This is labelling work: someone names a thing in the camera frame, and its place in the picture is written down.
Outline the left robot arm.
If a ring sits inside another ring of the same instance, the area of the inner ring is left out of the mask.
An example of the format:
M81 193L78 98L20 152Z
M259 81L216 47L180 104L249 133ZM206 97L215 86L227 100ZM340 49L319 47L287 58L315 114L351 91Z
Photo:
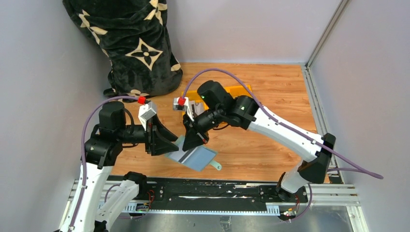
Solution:
M107 232L131 200L155 199L147 177L128 172L114 193L100 202L105 183L124 148L143 144L152 156L178 151L177 136L160 122L154 103L140 103L138 125L134 121L127 123L132 115L120 101L107 101L97 107L99 122L90 138L82 139L79 183L60 228L62 232Z

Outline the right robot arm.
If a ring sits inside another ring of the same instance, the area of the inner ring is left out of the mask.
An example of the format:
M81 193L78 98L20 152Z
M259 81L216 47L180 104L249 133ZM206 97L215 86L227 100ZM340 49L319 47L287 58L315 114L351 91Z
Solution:
M336 143L334 135L311 133L280 117L274 118L273 113L254 98L246 95L233 97L219 82L211 80L203 83L197 94L208 107L198 115L192 112L187 97L175 99L175 109L185 111L184 151L207 144L208 131L225 122L228 126L267 136L301 158L302 161L291 171L284 172L277 183L274 195L283 202L293 198L308 183L324 182L332 158L330 150Z

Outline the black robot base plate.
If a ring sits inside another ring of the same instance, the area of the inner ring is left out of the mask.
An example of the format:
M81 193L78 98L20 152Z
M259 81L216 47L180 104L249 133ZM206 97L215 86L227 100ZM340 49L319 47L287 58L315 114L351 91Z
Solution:
M145 190L135 199L147 202L153 198L152 210L221 213L261 213L268 210L268 203L295 206L297 202L308 202L305 187L283 201L276 185L262 181L149 177Z

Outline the grey card with magnetic stripe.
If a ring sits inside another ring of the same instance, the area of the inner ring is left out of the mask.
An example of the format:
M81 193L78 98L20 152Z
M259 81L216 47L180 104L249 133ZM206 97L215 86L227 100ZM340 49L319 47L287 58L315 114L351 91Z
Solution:
M179 150L175 152L171 152L168 154L168 158L183 163L187 158L189 158L194 152L196 152L200 147L196 147L187 151Z

